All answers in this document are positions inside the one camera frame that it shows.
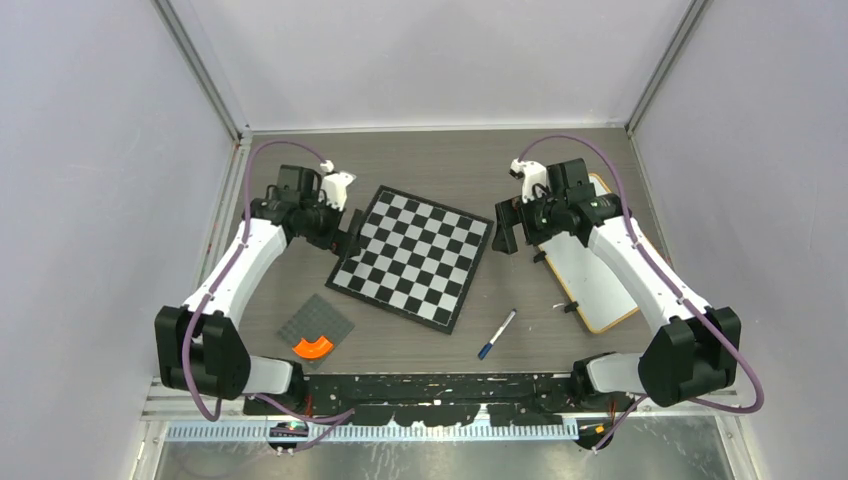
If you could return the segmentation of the black white chessboard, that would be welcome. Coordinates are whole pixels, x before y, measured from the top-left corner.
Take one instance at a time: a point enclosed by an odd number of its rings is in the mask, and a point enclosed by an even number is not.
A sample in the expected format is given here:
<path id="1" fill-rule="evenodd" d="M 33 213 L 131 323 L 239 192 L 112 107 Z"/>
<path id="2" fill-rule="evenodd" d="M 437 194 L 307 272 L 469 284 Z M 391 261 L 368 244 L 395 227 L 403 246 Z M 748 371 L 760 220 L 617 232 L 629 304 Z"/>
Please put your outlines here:
<path id="1" fill-rule="evenodd" d="M 360 231 L 357 256 L 340 259 L 325 286 L 451 334 L 494 222 L 386 185 Z"/>

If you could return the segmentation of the yellow framed whiteboard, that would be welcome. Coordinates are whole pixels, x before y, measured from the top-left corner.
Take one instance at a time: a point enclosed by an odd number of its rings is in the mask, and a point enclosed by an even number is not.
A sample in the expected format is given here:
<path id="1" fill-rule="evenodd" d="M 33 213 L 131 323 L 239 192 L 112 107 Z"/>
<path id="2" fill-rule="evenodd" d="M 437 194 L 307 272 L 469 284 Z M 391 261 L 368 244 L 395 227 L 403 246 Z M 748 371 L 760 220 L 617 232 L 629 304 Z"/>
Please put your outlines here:
<path id="1" fill-rule="evenodd" d="M 644 314 L 651 331 L 668 323 L 652 300 L 637 300 L 625 287 L 625 282 L 616 275 L 616 270 L 607 264 L 620 252 L 630 247 L 624 221 L 617 218 L 603 228 L 609 238 L 609 247 L 597 256 L 584 247 L 581 241 L 567 232 L 562 232 L 542 243 L 538 250 L 569 300 L 577 304 L 576 312 L 587 329 L 595 334 L 603 333 L 618 323 L 640 312 Z"/>

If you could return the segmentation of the blue capped whiteboard marker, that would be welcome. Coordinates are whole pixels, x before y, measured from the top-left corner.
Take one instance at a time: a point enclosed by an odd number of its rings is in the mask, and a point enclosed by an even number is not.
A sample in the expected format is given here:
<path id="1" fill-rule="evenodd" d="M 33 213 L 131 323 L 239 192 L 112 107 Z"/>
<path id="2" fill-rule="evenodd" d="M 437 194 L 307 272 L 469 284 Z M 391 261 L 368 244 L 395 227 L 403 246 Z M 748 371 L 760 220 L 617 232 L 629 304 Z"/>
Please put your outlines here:
<path id="1" fill-rule="evenodd" d="M 477 358 L 479 360 L 484 360 L 486 358 L 486 356 L 489 354 L 489 352 L 491 351 L 491 349 L 493 348 L 493 346 L 495 345 L 497 340 L 502 336 L 504 331 L 507 329 L 507 327 L 513 321 L 513 319 L 516 317 L 517 313 L 518 313 L 518 310 L 516 308 L 513 308 L 509 311 L 508 315 L 506 316 L 506 318 L 502 322 L 502 324 L 498 327 L 498 329 L 495 331 L 495 333 L 492 335 L 492 337 L 482 346 L 482 348 L 478 352 Z"/>

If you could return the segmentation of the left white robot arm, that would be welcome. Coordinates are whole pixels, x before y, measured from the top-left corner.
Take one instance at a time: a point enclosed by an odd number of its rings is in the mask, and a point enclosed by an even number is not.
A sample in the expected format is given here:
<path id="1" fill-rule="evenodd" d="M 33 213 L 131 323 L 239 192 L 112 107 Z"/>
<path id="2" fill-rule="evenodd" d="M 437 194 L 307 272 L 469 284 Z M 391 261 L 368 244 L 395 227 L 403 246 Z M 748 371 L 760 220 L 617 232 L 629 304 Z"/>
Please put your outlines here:
<path id="1" fill-rule="evenodd" d="M 307 398 L 295 380 L 296 362 L 248 353 L 239 323 L 272 263 L 297 239 L 339 258 L 360 249 L 363 220 L 354 212 L 348 228 L 348 189 L 354 174 L 326 162 L 320 170 L 281 166 L 276 183 L 249 203 L 236 237 L 201 286 L 180 306 L 164 306 L 154 330 L 164 386 L 222 400 L 268 394 L 280 412 L 298 412 Z"/>

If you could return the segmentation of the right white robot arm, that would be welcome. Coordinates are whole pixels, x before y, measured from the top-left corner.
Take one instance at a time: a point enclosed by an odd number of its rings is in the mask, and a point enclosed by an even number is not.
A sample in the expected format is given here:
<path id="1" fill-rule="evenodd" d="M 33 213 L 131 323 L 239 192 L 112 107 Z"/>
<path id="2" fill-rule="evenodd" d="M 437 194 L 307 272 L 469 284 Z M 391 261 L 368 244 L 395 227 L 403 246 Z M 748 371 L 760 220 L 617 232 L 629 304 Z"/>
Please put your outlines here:
<path id="1" fill-rule="evenodd" d="M 521 193 L 495 206 L 493 250 L 516 252 L 515 226 L 533 246 L 558 236 L 577 240 L 611 271 L 652 332 L 642 353 L 575 362 L 570 392 L 577 406 L 596 410 L 611 393 L 632 393 L 669 407 L 735 383 L 738 361 L 731 351 L 741 336 L 738 315 L 712 307 L 681 282 L 622 198 L 596 191 L 584 160 L 544 166 L 515 159 L 509 173 L 521 181 Z"/>

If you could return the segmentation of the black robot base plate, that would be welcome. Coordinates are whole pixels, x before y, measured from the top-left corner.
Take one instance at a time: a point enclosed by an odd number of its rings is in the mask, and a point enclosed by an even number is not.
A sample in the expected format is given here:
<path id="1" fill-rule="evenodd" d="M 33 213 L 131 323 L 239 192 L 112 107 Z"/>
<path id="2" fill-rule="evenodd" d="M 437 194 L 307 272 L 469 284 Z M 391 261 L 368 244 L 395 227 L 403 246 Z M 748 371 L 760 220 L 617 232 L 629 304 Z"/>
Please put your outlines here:
<path id="1" fill-rule="evenodd" d="M 485 414 L 496 427 L 552 425 L 564 414 L 624 412 L 623 393 L 584 394 L 567 373 L 318 374 L 283 394 L 250 399 L 246 415 L 274 415 L 278 403 L 298 414 L 333 419 L 350 411 L 348 425 L 426 427 L 471 424 Z"/>

